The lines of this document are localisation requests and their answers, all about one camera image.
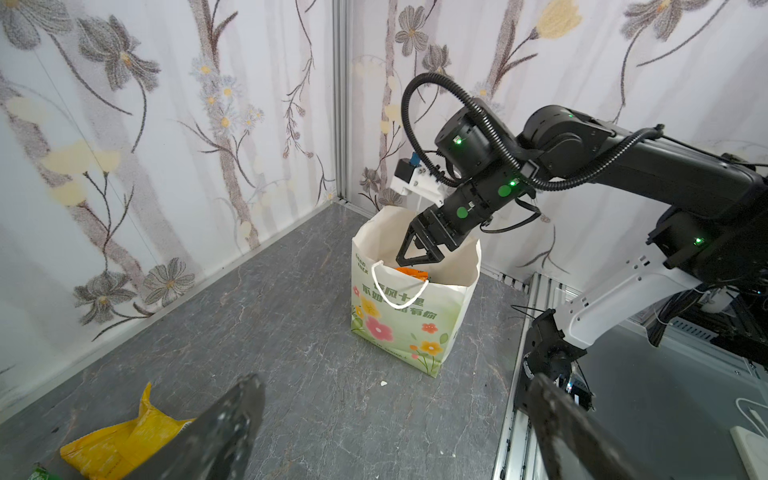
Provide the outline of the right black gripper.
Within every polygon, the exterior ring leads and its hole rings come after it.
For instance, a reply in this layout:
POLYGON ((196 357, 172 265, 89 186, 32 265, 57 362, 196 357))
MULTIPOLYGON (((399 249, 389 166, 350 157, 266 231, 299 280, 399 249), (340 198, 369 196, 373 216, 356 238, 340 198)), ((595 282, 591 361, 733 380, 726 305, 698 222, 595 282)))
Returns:
POLYGON ((400 267, 433 265, 445 259, 444 250, 456 251, 469 233, 489 219, 480 209, 433 205, 410 222, 395 260, 400 267))

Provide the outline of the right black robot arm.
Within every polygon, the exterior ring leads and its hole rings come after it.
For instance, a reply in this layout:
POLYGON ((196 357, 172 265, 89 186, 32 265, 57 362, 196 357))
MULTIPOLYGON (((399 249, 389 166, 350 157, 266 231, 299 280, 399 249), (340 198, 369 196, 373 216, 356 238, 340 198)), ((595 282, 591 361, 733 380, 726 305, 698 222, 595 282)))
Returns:
POLYGON ((413 156, 398 163, 392 184, 431 202, 406 230, 402 267, 440 263, 509 203, 537 219, 540 192, 594 183, 666 206, 634 258, 532 321, 517 410, 531 411, 536 377, 589 408, 590 389, 575 383, 579 359, 645 308, 660 304, 667 320, 715 288, 765 288, 767 180, 732 155, 687 145, 659 125, 629 131, 558 105, 538 109, 513 134, 481 99, 433 72, 405 87, 401 122, 413 156))

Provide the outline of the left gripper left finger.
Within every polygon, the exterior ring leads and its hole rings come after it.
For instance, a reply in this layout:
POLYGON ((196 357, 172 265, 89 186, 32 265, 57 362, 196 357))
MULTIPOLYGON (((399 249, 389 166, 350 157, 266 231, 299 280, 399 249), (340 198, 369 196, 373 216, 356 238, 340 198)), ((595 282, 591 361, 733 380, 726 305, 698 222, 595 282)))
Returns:
POLYGON ((243 376, 190 426, 130 474, 129 479, 242 479, 262 425, 266 387, 243 376))

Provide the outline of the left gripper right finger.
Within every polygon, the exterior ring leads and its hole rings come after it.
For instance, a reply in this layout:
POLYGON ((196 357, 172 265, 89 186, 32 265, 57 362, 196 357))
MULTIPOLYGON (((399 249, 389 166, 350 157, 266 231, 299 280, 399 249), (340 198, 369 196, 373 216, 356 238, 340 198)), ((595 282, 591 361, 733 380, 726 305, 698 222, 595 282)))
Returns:
POLYGON ((553 381, 538 374, 527 392, 549 479, 640 479, 642 467, 553 381))

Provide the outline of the yellow snack packet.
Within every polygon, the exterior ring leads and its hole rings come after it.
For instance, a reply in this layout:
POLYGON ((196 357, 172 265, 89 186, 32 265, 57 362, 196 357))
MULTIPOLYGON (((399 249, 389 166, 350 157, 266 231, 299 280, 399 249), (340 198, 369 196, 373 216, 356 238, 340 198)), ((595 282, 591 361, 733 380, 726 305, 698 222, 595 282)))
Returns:
POLYGON ((176 420, 151 403, 145 387, 138 416, 87 434, 59 450, 60 457, 87 479, 123 479, 193 422, 176 420))

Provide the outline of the green snack packet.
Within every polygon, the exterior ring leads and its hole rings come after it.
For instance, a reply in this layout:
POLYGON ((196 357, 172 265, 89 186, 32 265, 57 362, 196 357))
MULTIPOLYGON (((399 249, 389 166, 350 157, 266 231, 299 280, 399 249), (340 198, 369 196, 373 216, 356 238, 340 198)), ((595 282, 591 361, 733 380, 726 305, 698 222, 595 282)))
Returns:
POLYGON ((42 466, 36 466, 27 480, 61 480, 61 478, 42 466))

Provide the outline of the white floral paper bag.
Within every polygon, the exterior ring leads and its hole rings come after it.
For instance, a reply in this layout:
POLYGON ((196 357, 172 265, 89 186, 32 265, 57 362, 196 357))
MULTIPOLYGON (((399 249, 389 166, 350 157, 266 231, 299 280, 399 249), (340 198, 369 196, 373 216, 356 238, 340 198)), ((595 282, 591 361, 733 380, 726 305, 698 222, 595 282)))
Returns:
POLYGON ((470 237, 442 262, 404 273, 396 254, 416 213, 386 206, 352 239, 351 331, 435 378, 448 358, 481 273, 470 237))

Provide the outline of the orange snack packet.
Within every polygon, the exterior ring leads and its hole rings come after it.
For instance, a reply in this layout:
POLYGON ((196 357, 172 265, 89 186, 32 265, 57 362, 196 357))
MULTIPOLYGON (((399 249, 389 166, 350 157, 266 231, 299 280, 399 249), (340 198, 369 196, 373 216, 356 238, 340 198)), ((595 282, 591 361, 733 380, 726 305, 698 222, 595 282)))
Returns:
POLYGON ((429 280, 429 273, 423 270, 414 269, 410 267, 398 267, 397 271, 409 277, 418 279, 422 282, 426 282, 429 280))

